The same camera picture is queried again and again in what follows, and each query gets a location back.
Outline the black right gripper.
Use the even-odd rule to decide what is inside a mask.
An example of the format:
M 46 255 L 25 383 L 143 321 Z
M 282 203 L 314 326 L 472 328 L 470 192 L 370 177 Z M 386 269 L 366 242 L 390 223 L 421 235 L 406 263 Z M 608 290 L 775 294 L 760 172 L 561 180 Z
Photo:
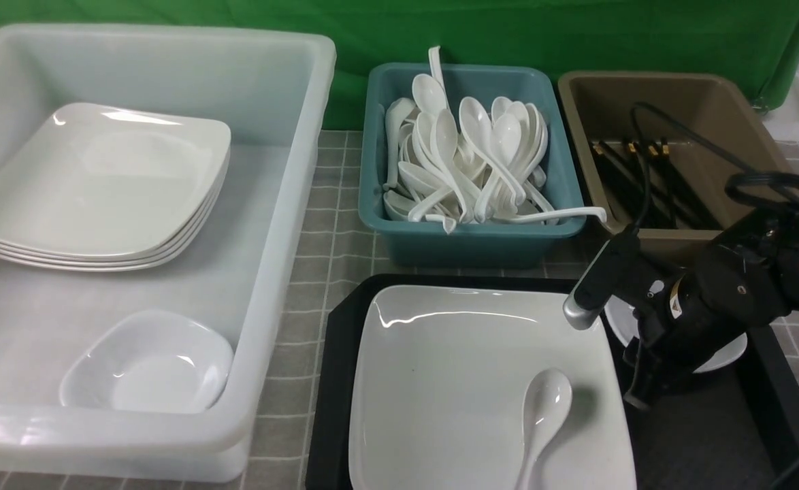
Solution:
M 672 372 L 694 372 L 748 329 L 785 316 L 778 254 L 770 237 L 718 237 L 661 291 L 636 295 L 638 338 L 623 352 L 633 368 L 624 401 L 652 409 L 670 390 Z

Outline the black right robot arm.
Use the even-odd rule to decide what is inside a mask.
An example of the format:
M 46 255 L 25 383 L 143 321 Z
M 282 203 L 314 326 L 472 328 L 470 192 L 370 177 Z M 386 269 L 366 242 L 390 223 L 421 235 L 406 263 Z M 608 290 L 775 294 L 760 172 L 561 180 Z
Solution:
M 749 329 L 799 311 L 799 214 L 757 209 L 706 243 L 691 267 L 641 254 L 615 297 L 632 305 L 637 337 L 624 400 L 647 410 Z

